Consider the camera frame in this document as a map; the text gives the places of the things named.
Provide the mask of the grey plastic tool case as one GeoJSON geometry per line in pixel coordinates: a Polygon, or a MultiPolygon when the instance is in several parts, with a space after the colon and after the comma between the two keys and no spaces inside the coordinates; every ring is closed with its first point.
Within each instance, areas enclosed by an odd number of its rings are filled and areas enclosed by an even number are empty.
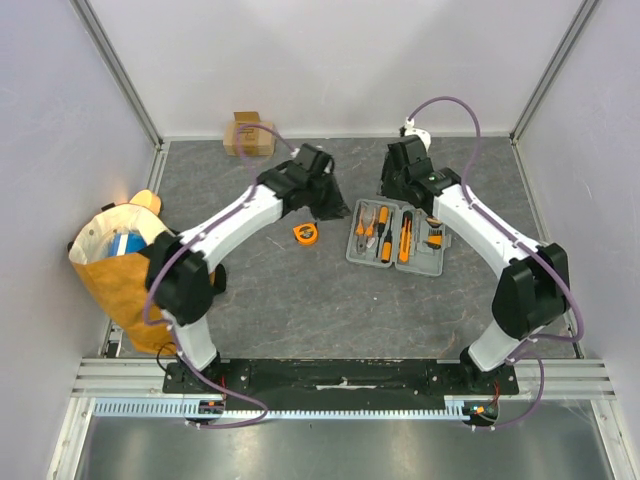
{"type": "Polygon", "coordinates": [[[447,233],[446,226],[443,223],[444,241],[440,250],[432,250],[424,241],[427,238],[428,225],[426,218],[430,216],[424,211],[411,205],[399,205],[390,201],[359,199],[355,204],[355,214],[352,220],[350,235],[346,249],[346,259],[355,264],[389,269],[391,267],[404,273],[412,273],[426,277],[438,277],[442,274],[444,268],[445,251],[451,245],[451,238],[447,233]],[[367,249],[364,254],[356,253],[355,229],[358,221],[360,204],[368,203],[377,208],[376,222],[374,226],[373,236],[367,243],[367,249]],[[387,206],[389,208],[389,217],[387,220],[385,231],[381,238],[377,234],[377,222],[380,208],[387,206]],[[409,261],[406,264],[398,261],[398,248],[403,223],[403,214],[409,211],[413,214],[412,222],[412,242],[409,261]],[[382,249],[383,239],[388,228],[392,224],[393,227],[393,249],[389,263],[383,264],[380,261],[380,253],[382,249]]]}

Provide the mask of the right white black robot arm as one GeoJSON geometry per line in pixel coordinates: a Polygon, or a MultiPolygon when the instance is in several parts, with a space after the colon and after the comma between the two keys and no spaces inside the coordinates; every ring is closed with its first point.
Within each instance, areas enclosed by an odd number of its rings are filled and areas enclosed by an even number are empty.
{"type": "Polygon", "coordinates": [[[568,310],[566,251],[520,234],[465,189],[453,170],[435,169],[425,142],[416,134],[389,144],[380,193],[452,229],[496,275],[493,320],[461,352],[456,377],[465,391],[483,392],[526,341],[568,310]]]}

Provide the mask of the orange tape measure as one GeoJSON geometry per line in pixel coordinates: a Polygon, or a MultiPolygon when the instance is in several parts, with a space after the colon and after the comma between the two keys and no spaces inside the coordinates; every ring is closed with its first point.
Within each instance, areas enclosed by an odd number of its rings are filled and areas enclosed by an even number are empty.
{"type": "Polygon", "coordinates": [[[319,231],[316,223],[303,223],[293,228],[296,241],[302,246],[314,245],[319,238],[319,231]]]}

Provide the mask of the orange utility knife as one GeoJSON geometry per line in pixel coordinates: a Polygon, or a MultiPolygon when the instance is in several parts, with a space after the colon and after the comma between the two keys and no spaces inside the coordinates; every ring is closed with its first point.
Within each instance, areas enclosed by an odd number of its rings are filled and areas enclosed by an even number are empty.
{"type": "Polygon", "coordinates": [[[403,223],[398,248],[398,261],[406,264],[410,258],[411,242],[412,242],[412,222],[413,214],[406,211],[403,214],[403,223]]]}

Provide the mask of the orange pliers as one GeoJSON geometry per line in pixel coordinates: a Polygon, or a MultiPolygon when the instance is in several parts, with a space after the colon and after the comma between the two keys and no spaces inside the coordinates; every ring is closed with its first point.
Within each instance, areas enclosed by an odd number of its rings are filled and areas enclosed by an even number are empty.
{"type": "Polygon", "coordinates": [[[356,253],[364,254],[367,249],[367,243],[373,236],[374,226],[376,222],[377,208],[368,203],[360,204],[358,221],[355,229],[356,253]]]}

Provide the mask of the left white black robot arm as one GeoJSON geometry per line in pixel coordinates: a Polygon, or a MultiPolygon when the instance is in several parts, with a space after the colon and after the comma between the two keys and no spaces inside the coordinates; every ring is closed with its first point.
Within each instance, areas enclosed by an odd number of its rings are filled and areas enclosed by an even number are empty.
{"type": "Polygon", "coordinates": [[[291,212],[307,208],[316,220],[349,214],[334,175],[335,161],[305,143],[292,158],[257,176],[236,201],[180,234],[161,233],[149,245],[143,313],[156,305],[188,367],[185,380],[210,392],[220,380],[219,352],[211,340],[207,313],[226,290],[222,261],[253,234],[291,212]]]}

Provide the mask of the orange black screwdriver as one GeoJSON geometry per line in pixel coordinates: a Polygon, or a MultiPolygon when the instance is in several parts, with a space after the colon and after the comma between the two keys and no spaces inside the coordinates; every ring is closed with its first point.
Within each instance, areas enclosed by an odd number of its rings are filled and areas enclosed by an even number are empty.
{"type": "Polygon", "coordinates": [[[392,227],[392,224],[389,224],[383,239],[382,249],[380,253],[380,261],[383,264],[390,262],[392,249],[393,249],[393,227],[392,227]]]}
{"type": "Polygon", "coordinates": [[[382,206],[379,211],[378,222],[377,222],[377,234],[379,238],[382,237],[385,231],[388,217],[389,217],[389,208],[387,206],[382,206]]]}

